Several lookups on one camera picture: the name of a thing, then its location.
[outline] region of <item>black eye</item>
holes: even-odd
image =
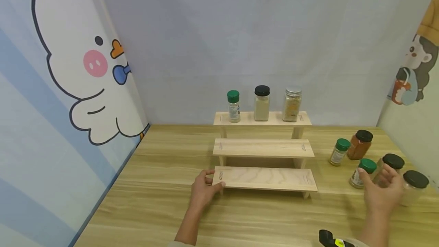
[[[95,42],[96,42],[96,44],[98,44],[99,46],[101,46],[102,44],[104,44],[104,41],[102,40],[102,37],[100,37],[100,36],[96,36],[96,37],[95,37]]]

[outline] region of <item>silver lid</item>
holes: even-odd
[[[301,87],[300,86],[289,86],[285,89],[285,93],[289,96],[300,96]]]

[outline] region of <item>cartoon wallpaper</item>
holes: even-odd
[[[100,4],[0,0],[0,238],[7,246],[73,246],[148,128]]]
[[[66,8],[76,1],[32,0],[50,76],[66,95],[78,100],[70,108],[72,126],[88,131],[95,145],[119,133],[142,138],[147,123],[127,90],[134,83],[123,47],[107,36],[98,16]]]
[[[412,105],[424,97],[439,52],[439,0],[431,0],[421,25],[405,54],[387,98],[397,105]]]

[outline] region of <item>orange spice jar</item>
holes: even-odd
[[[347,152],[350,160],[360,160],[372,145],[373,134],[366,130],[358,130],[351,138],[351,146]]]

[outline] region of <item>orange beak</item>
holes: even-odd
[[[111,57],[113,59],[116,59],[117,57],[121,56],[121,54],[123,53],[123,48],[119,40],[117,39],[113,40],[112,45],[113,45],[113,50],[111,51]]]

